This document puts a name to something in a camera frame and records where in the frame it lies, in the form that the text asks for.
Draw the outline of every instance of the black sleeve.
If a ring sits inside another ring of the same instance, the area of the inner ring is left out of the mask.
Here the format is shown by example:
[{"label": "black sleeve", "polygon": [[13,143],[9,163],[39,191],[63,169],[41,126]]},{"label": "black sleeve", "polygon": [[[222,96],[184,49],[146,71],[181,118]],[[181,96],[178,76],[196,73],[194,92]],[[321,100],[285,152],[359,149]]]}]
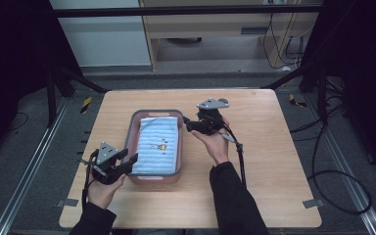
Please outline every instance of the black sleeve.
[{"label": "black sleeve", "polygon": [[70,232],[71,235],[109,235],[116,215],[103,210],[92,203],[87,203],[80,221]]},{"label": "black sleeve", "polygon": [[268,235],[255,199],[241,183],[232,163],[213,167],[210,183],[220,235]]}]

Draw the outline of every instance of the white cabinet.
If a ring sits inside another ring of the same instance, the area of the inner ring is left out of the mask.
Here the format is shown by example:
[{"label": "white cabinet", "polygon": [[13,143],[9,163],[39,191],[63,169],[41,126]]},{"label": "white cabinet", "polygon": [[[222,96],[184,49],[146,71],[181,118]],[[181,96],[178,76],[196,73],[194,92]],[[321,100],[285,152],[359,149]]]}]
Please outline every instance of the white cabinet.
[{"label": "white cabinet", "polygon": [[[139,7],[137,0],[50,0],[54,9]],[[59,18],[82,68],[150,66],[141,17]]]}]

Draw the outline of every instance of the wooden table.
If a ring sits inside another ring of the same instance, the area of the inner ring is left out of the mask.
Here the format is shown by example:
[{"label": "wooden table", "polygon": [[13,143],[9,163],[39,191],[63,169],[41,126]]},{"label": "wooden table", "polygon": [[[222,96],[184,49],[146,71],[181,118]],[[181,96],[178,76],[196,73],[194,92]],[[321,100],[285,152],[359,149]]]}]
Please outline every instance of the wooden table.
[{"label": "wooden table", "polygon": [[[306,209],[312,199],[306,176],[289,134],[277,97],[272,90],[131,90],[111,91],[104,98],[84,157],[101,141],[124,147],[131,116],[137,110],[176,109],[194,120],[196,105],[225,98],[230,108],[221,109],[240,143],[248,189],[254,196],[267,227],[313,228],[321,224],[317,208]],[[167,186],[135,185],[128,178],[115,194],[109,210],[117,215],[117,228],[216,228],[209,173],[213,165],[205,146],[184,129],[182,171],[179,181]],[[230,160],[239,171],[235,146]],[[77,170],[69,198],[81,198],[85,166]],[[77,207],[64,207],[63,227],[73,227],[81,215]]]}]

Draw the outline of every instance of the blue cloth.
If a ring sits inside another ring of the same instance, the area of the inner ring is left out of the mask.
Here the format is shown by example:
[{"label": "blue cloth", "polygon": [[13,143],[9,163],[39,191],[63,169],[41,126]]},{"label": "blue cloth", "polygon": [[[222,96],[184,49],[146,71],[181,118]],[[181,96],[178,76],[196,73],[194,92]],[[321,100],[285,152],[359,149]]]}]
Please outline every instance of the blue cloth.
[{"label": "blue cloth", "polygon": [[178,154],[178,118],[146,117],[140,120],[137,163],[132,173],[175,173]]}]

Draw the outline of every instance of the person's left hand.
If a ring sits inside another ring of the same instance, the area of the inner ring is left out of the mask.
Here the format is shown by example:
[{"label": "person's left hand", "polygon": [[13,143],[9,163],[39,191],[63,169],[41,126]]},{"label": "person's left hand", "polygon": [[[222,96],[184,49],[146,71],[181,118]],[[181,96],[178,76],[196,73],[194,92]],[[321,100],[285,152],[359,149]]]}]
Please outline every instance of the person's left hand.
[{"label": "person's left hand", "polygon": [[102,184],[97,180],[94,180],[93,174],[90,171],[89,182],[93,181],[88,187],[88,202],[96,205],[97,207],[105,210],[112,202],[113,195],[116,190],[123,185],[123,180],[126,177],[125,174],[121,175],[118,180],[111,184]]}]

